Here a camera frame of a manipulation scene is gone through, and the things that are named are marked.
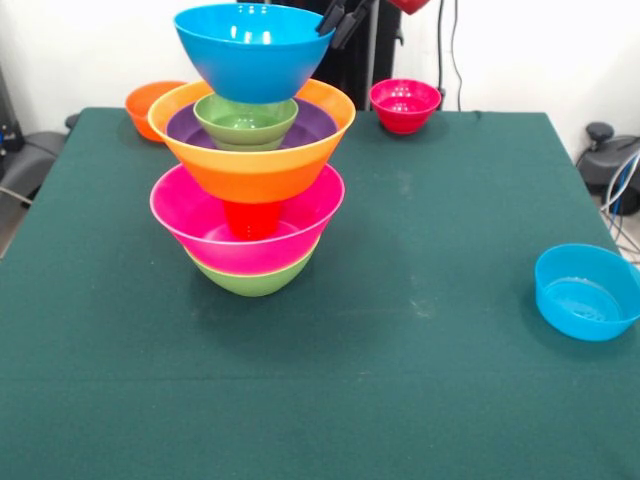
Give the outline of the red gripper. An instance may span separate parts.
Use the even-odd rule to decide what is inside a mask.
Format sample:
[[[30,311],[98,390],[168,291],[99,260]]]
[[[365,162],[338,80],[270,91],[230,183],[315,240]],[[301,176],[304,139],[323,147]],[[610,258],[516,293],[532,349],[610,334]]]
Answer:
[[[413,15],[429,3],[429,0],[389,0],[395,7],[407,15]],[[374,1],[362,0],[355,10],[345,14],[345,0],[332,0],[322,20],[316,27],[319,35],[326,35],[335,29],[331,48],[342,50],[351,39],[360,23],[371,11]]]

